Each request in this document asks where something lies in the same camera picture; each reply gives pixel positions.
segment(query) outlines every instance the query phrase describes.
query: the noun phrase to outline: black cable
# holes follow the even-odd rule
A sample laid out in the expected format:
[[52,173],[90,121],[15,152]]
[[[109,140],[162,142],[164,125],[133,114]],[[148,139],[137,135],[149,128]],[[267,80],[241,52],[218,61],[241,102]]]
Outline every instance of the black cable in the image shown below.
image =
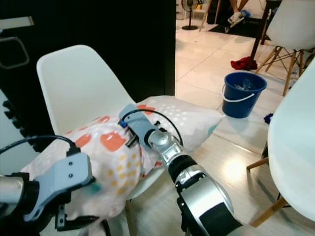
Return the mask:
[[66,137],[60,136],[60,135],[53,135],[53,134],[48,134],[48,135],[40,135],[40,136],[34,136],[34,137],[28,137],[19,141],[16,141],[6,147],[3,147],[0,149],[0,154],[4,153],[5,151],[10,150],[11,148],[14,148],[20,144],[26,143],[28,141],[37,141],[37,140],[41,140],[41,139],[60,139],[60,140],[64,140],[67,143],[69,143],[70,148],[77,148],[75,143],[71,140],[68,139]]
[[122,121],[125,121],[126,117],[133,114],[133,113],[137,113],[137,112],[152,112],[152,113],[156,113],[156,114],[159,114],[160,116],[164,117],[165,119],[167,119],[168,122],[170,122],[170,124],[174,127],[174,129],[176,130],[176,133],[178,135],[178,138],[179,138],[179,142],[182,146],[184,146],[183,144],[183,139],[182,139],[182,136],[179,132],[179,130],[177,129],[176,125],[164,114],[160,113],[160,112],[157,112],[157,111],[152,111],[152,110],[149,110],[149,109],[138,109],[138,110],[133,110],[133,111],[130,111],[128,113],[126,113],[123,118],[122,118]]

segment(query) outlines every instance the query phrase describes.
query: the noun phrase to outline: white pillow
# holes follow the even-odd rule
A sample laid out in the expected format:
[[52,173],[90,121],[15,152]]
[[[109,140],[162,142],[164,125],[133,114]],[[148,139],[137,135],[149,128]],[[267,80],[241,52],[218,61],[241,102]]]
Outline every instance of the white pillow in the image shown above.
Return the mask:
[[[149,97],[137,107],[159,111],[169,117],[179,129],[188,152],[199,147],[223,117],[217,111],[172,96]],[[138,181],[152,168],[161,165],[155,152],[145,151],[139,144],[132,148],[125,145],[131,133],[118,125],[119,112],[96,118],[65,134],[90,157],[92,173],[97,180],[96,184],[72,193],[72,201],[65,209],[70,218],[79,215],[111,218],[118,215]],[[177,137],[175,129],[165,118],[155,113],[145,114],[152,123],[159,120],[163,128]],[[22,171],[29,172],[31,179],[42,175],[56,161],[65,158],[67,150],[67,143],[55,140]]]

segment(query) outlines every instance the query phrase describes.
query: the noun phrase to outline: wooden chair leg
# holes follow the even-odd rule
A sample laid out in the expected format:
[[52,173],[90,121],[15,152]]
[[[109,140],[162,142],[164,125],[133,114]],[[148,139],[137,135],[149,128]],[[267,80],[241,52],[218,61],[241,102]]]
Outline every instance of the wooden chair leg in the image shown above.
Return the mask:
[[269,56],[260,64],[260,66],[257,68],[257,70],[255,71],[255,74],[258,74],[258,72],[260,71],[260,69],[265,65],[265,63],[267,63],[267,61],[269,61],[269,59],[273,56],[274,53],[276,53],[277,47],[275,47],[272,52],[269,54]]
[[125,211],[126,211],[126,218],[127,218],[128,228],[129,228],[129,234],[130,236],[136,236],[137,231],[136,231],[136,226],[134,224],[134,218],[133,218],[133,212],[132,212],[132,206],[131,206],[130,200],[126,201]]
[[206,18],[207,18],[208,12],[209,12],[209,8],[210,8],[210,5],[211,5],[211,2],[212,2],[212,0],[209,0],[208,5],[207,5],[207,8],[206,8],[206,12],[203,14],[203,18],[202,18],[202,22],[201,22],[201,26],[200,26],[199,32],[201,31],[201,29],[202,29],[202,27],[203,27],[203,24],[204,24],[205,21],[206,21]]
[[255,163],[253,163],[253,164],[247,166],[246,169],[247,169],[247,170],[250,170],[250,169],[255,168],[255,167],[257,167],[257,166],[261,166],[261,165],[263,165],[263,164],[267,164],[268,162],[269,162],[269,158],[266,157],[266,158],[263,158],[263,159],[261,159],[261,160],[259,160],[259,161],[256,161]]
[[304,56],[304,50],[300,50],[300,68],[299,68],[299,76],[303,73],[303,56]]
[[262,213],[256,220],[250,223],[251,226],[257,228],[260,224],[265,222],[276,212],[281,210],[287,204],[286,200],[283,197],[280,197],[271,207],[269,207],[264,213]]
[[279,49],[275,52],[274,58],[272,58],[270,64],[267,66],[267,68],[265,70],[266,72],[269,70],[271,65],[274,63],[275,59],[277,58],[277,56],[279,55],[279,53],[281,52],[282,49],[283,49],[283,47],[279,47]]
[[218,14],[221,6],[221,0],[218,1],[217,11],[216,11],[216,17],[215,17],[215,24],[217,23]]
[[287,73],[286,81],[285,81],[285,85],[284,85],[283,97],[286,95],[287,89],[289,88],[289,83],[290,83],[290,79],[291,79],[291,75],[292,75],[292,71],[293,71],[293,66],[295,64],[295,57],[296,57],[296,52],[294,52],[292,54],[292,57],[291,57],[290,67],[289,67],[289,71]]

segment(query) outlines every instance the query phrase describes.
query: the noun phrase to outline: chair backrest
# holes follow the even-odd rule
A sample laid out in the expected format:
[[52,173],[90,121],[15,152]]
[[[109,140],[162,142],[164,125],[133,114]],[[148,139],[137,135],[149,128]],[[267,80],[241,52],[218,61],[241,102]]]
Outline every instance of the chair backrest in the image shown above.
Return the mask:
[[267,35],[277,45],[290,49],[315,47],[315,1],[283,0]]
[[133,103],[109,66],[85,45],[41,57],[37,73],[55,134]]
[[315,60],[276,110],[268,131],[272,178],[287,202],[315,221]]

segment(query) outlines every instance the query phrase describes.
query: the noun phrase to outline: metal bracket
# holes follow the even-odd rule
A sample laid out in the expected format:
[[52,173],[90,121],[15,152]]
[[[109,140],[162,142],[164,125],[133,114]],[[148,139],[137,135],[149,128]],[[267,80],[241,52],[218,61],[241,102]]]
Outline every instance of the metal bracket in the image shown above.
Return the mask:
[[84,153],[75,154],[56,162],[45,174],[34,180],[39,182],[39,194],[34,209],[24,215],[25,221],[35,221],[45,206],[55,197],[87,185],[93,179],[89,157]]
[[[122,119],[128,112],[138,110],[134,104],[127,105],[120,113],[119,118]],[[146,149],[151,150],[151,147],[145,143],[145,135],[149,130],[158,130],[158,127],[152,125],[143,112],[130,114],[124,120],[129,128],[138,136],[140,145]]]

